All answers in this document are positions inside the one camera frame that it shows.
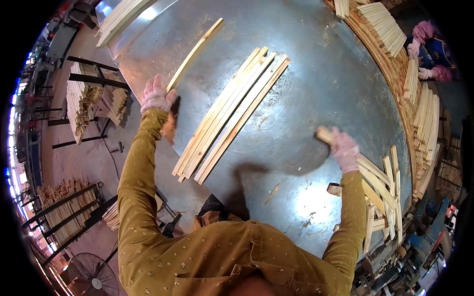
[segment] concrete floor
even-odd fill
[[[84,27],[78,33],[70,50],[70,55],[84,59],[96,61],[110,66],[115,66],[107,48],[99,49],[97,38],[94,38],[96,31]],[[54,89],[54,98],[51,108],[61,108],[66,96],[66,85],[69,77],[69,69],[72,62],[67,61],[61,69],[56,70],[51,77],[51,85]],[[132,138],[135,136],[140,122],[140,104],[135,98],[128,98],[128,112],[124,117],[122,125],[116,127],[109,124],[106,132],[105,142],[112,150],[116,148],[118,142],[122,142],[125,147],[123,153],[112,154],[117,165],[118,173],[121,174]],[[51,112],[50,117],[58,118],[59,111]],[[83,176],[90,182],[102,181],[102,188],[105,199],[110,199],[117,194],[119,179],[116,174],[114,162],[109,154],[103,140],[95,140],[81,145],[70,145],[62,148],[52,149],[51,145],[73,141],[73,134],[69,125],[47,126],[43,122],[42,142],[41,142],[41,165],[43,171],[43,182],[45,186],[54,185],[63,179]],[[90,124],[84,138],[97,136],[99,132],[95,124]],[[155,154],[155,183],[169,201],[168,204],[174,211],[182,214],[178,226],[188,232],[191,228],[191,220],[201,209],[204,201],[209,197],[210,192],[206,187],[198,185],[194,180],[183,183],[178,182],[178,178],[171,172],[177,163],[179,156],[174,152],[170,144],[163,139],[156,143]],[[180,203],[186,199],[186,211],[182,212]],[[159,213],[160,220],[164,222],[172,221],[172,218],[164,210]],[[69,247],[73,254],[89,252],[106,259],[117,240],[117,232],[111,231],[105,223],[101,222],[92,227],[87,233],[82,235]],[[118,259],[115,255],[109,262],[110,267],[118,276]],[[121,288],[120,295],[126,295]]]

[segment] patterned shirt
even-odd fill
[[[154,199],[155,141],[166,119],[162,110],[143,114],[118,187],[119,279],[128,295],[227,295],[256,270],[277,295],[349,295],[365,236],[359,172],[342,177],[340,230],[322,259],[257,220],[217,222],[166,239],[156,225]]]

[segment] person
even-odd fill
[[[441,33],[430,21],[421,21],[405,42],[408,59],[418,57],[418,78],[447,82],[459,79],[456,63]]]
[[[159,75],[147,82],[118,186],[119,279],[128,295],[349,295],[366,223],[354,140],[333,129],[331,151],[343,173],[341,223],[321,259],[257,220],[201,219],[202,227],[166,239],[155,220],[155,142],[175,96],[164,94]]]

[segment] steel tabletop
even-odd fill
[[[97,6],[100,21],[118,1]],[[224,27],[177,87],[181,102],[173,148],[179,155],[256,47],[268,46],[277,59],[287,54],[291,63],[205,186],[238,215],[271,224],[297,246],[321,256],[340,222],[341,199],[326,188],[339,183],[341,171],[314,132],[319,125],[339,126],[382,169],[382,157],[397,146],[404,207],[411,168],[395,101],[367,49],[322,1],[158,0],[109,43],[135,96],[141,97],[156,73],[169,82],[219,17]],[[276,184],[279,190],[264,205]],[[381,238],[382,232],[374,233],[372,246]]]

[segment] hand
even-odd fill
[[[143,91],[141,114],[151,108],[161,109],[170,112],[171,105],[176,97],[176,90],[170,90],[165,98],[165,93],[161,87],[161,76],[157,74],[155,78],[150,78]]]
[[[337,127],[332,128],[334,137],[331,153],[341,167],[343,174],[359,171],[357,158],[359,157],[359,146],[346,133],[340,133]]]
[[[433,73],[432,70],[426,69],[426,68],[418,68],[418,78],[419,79],[428,79],[428,78],[434,78],[435,74]]]
[[[407,46],[408,59],[412,60],[419,55],[419,42],[416,39],[413,39],[412,43]]]

